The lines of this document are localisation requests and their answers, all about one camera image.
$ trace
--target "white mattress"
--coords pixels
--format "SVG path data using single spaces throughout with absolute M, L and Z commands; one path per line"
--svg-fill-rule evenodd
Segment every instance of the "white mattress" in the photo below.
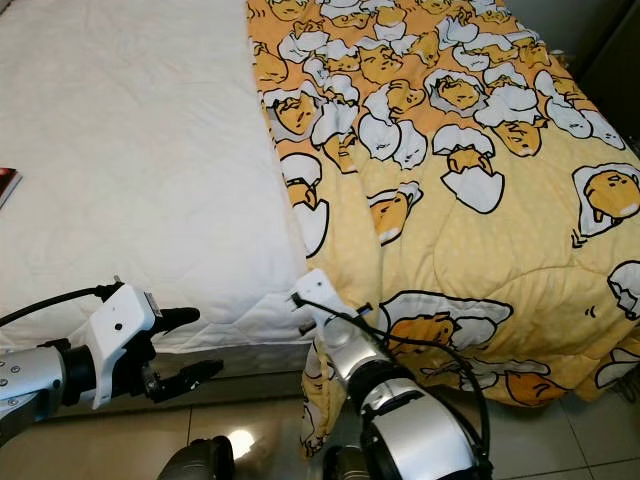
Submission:
M 261 116 L 244 0 L 15 0 L 0 16 L 0 315 L 114 274 L 202 318 L 182 353 L 302 341 L 284 305 L 304 273 Z M 0 330 L 70 336 L 97 299 Z

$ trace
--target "red book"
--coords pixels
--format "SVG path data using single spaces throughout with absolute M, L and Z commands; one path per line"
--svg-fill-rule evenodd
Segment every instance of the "red book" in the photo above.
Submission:
M 22 180 L 22 175 L 13 168 L 0 167 L 0 208 L 7 201 L 18 182 Z

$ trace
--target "bed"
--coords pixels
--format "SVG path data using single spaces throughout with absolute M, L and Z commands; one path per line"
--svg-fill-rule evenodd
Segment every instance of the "bed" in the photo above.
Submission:
M 0 105 L 0 164 L 24 176 L 0 211 L 0 315 L 118 274 L 162 308 L 200 309 L 157 339 L 167 368 L 216 347 L 221 377 L 302 369 L 306 317 L 283 299 L 304 251 L 243 2 L 15 1 L 0 16 Z M 23 318 L 0 349 L 78 343 L 97 306 Z
M 310 267 L 485 396 L 596 398 L 640 361 L 640 163 L 494 0 L 249 0 L 262 107 Z M 456 362 L 389 342 L 424 384 Z M 344 399 L 322 345 L 302 445 Z
M 493 0 L 246 7 L 0 16 L 2 162 L 24 175 L 0 212 L 0 314 L 114 273 L 198 307 L 160 360 L 304 368 L 309 454 L 344 400 L 284 302 L 309 268 L 378 328 L 455 348 L 504 403 L 593 399 L 640 361 L 640 163 L 535 32 Z M 78 342 L 94 308 L 23 319 L 0 347 Z M 389 347 L 469 389 L 445 356 Z

